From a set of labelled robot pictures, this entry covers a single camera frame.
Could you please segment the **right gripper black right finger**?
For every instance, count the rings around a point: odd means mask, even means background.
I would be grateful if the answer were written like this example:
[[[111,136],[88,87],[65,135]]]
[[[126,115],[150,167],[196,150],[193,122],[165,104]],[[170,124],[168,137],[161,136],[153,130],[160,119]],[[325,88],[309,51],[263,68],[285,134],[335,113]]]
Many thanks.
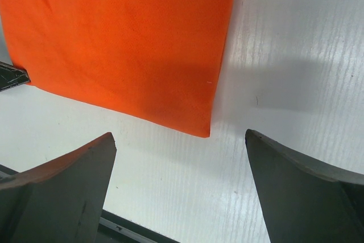
[[[271,242],[363,242],[363,175],[248,129],[245,142]]]

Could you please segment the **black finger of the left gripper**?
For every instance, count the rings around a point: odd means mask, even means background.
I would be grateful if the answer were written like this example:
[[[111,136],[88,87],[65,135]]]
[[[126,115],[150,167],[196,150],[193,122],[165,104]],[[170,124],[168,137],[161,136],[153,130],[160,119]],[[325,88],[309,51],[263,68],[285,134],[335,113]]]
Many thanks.
[[[26,70],[10,64],[0,64],[0,92],[31,82]]]

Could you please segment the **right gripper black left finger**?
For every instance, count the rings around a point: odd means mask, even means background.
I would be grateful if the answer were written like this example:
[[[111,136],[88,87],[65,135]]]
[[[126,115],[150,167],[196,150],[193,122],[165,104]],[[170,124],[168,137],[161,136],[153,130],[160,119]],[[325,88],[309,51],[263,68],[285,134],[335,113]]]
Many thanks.
[[[112,133],[1,179],[1,242],[94,242],[117,149]]]

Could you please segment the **orange t shirt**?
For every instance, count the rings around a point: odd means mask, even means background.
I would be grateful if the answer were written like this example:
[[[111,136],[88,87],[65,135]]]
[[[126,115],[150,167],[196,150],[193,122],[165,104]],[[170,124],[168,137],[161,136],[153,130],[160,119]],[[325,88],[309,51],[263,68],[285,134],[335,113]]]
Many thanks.
[[[206,138],[233,1],[1,0],[1,21],[34,86]]]

